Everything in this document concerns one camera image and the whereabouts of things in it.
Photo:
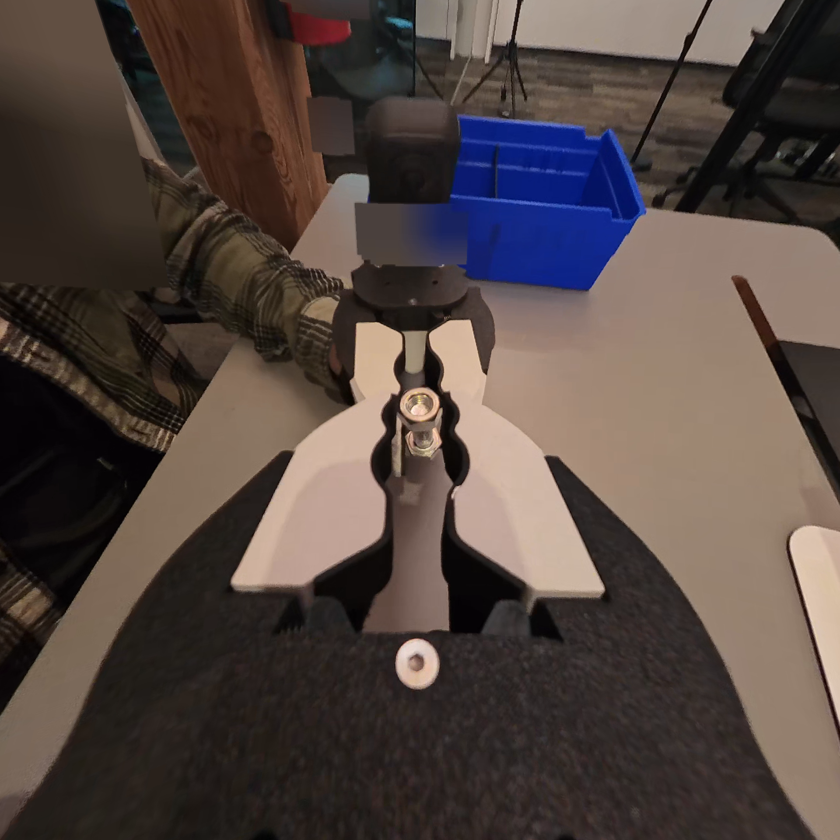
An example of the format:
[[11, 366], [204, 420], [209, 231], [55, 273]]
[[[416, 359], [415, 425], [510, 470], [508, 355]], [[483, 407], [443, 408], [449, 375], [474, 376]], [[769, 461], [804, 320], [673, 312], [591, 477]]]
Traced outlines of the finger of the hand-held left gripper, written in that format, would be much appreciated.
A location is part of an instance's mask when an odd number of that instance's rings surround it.
[[440, 367], [438, 390], [452, 396], [482, 403], [487, 385], [473, 330], [469, 320], [447, 320], [428, 334], [428, 345]]
[[353, 373], [350, 389], [355, 403], [377, 395], [401, 392], [396, 363], [404, 350], [404, 338], [379, 322], [359, 322], [355, 326]]

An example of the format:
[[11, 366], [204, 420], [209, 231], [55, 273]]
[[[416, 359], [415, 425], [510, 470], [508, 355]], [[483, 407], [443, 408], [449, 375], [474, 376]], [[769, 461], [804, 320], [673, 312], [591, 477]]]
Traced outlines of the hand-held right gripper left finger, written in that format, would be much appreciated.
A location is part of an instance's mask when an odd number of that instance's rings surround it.
[[385, 531], [385, 491], [371, 458], [389, 392], [374, 392], [295, 448], [234, 572], [236, 592], [312, 594], [316, 579]]

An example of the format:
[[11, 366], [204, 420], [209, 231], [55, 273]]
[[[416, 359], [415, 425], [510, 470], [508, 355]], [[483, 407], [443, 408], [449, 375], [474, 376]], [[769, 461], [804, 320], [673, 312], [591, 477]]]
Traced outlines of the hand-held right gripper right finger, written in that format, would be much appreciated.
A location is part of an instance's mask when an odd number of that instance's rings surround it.
[[591, 598], [606, 588], [543, 451], [467, 392], [451, 392], [465, 477], [454, 487], [455, 534], [524, 586], [524, 599]]

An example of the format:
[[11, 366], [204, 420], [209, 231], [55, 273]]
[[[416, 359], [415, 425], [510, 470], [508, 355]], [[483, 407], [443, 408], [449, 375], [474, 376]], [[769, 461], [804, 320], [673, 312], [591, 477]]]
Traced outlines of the blue plastic bin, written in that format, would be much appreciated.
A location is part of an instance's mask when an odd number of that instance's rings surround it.
[[616, 134], [470, 115], [458, 121], [450, 204], [467, 221], [467, 276], [591, 289], [646, 212]]

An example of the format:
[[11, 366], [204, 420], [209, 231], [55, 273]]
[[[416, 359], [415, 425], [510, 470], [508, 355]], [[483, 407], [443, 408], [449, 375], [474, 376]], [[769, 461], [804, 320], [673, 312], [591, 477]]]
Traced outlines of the person's left forearm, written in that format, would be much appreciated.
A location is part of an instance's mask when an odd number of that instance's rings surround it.
[[204, 318], [252, 342], [265, 361], [292, 361], [341, 397], [333, 344], [341, 279], [293, 259], [216, 195], [141, 158], [170, 288]]

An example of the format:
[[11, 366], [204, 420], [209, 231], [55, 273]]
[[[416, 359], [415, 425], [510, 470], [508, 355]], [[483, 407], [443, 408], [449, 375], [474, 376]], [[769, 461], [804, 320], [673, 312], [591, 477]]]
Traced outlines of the black light stand tripod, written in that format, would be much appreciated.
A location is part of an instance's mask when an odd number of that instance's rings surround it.
[[[461, 60], [462, 67], [455, 89], [449, 97], [449, 104], [454, 106], [456, 102], [467, 103], [494, 74], [503, 71], [504, 76], [500, 83], [499, 114], [504, 119], [515, 119], [518, 102], [527, 103], [529, 100], [519, 67], [518, 53], [518, 25], [522, 1], [514, 3], [511, 32], [507, 43], [501, 48], [497, 58], [491, 61], [500, 8], [499, 1], [456, 2], [455, 6], [450, 7], [449, 57], [452, 60]], [[473, 60], [477, 59], [483, 60], [485, 71], [476, 84], [460, 96], [459, 90], [466, 72]]]

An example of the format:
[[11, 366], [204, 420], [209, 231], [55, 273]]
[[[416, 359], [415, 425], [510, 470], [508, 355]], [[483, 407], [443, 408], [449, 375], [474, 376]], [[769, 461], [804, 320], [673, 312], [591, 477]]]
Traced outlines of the white flat stand base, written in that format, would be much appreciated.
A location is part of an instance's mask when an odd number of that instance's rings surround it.
[[803, 526], [788, 553], [835, 720], [839, 720], [839, 531]]

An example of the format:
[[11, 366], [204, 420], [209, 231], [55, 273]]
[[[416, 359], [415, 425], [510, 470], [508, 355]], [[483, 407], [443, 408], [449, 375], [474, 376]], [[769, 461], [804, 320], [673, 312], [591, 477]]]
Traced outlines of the black flat board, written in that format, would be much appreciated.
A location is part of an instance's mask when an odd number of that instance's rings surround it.
[[815, 454], [839, 494], [839, 349], [780, 341], [775, 369]]

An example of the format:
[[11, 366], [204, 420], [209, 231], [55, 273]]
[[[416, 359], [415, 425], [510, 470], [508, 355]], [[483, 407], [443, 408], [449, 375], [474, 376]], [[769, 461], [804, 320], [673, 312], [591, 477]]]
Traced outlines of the black tripod pole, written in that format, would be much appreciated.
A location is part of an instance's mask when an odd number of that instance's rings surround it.
[[658, 96], [656, 104], [654, 105], [654, 108], [647, 119], [647, 122], [644, 126], [644, 130], [642, 131], [639, 140], [635, 146], [635, 149], [633, 150], [633, 153], [629, 158], [633, 172], [635, 173], [646, 173], [649, 172], [652, 168], [652, 159], [644, 154], [645, 145], [658, 120], [659, 114], [661, 113], [665, 105], [669, 93], [671, 92], [672, 87], [676, 82], [678, 74], [680, 73], [682, 67], [686, 63], [688, 54], [695, 43], [700, 27], [702, 26], [706, 16], [708, 15], [711, 4], [712, 1], [705, 1], [703, 3], [703, 6], [701, 7], [700, 12], [694, 24], [692, 25], [692, 28], [684, 37], [684, 41], [679, 55], [676, 58], [675, 63], [668, 74], [667, 80]]

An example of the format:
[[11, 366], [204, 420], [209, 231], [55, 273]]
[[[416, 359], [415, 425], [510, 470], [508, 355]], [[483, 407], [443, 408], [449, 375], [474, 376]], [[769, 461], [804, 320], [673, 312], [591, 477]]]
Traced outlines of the wooden post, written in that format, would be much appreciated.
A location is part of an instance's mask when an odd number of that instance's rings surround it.
[[293, 249], [329, 191], [302, 47], [272, 34], [265, 2], [129, 8], [212, 191]]

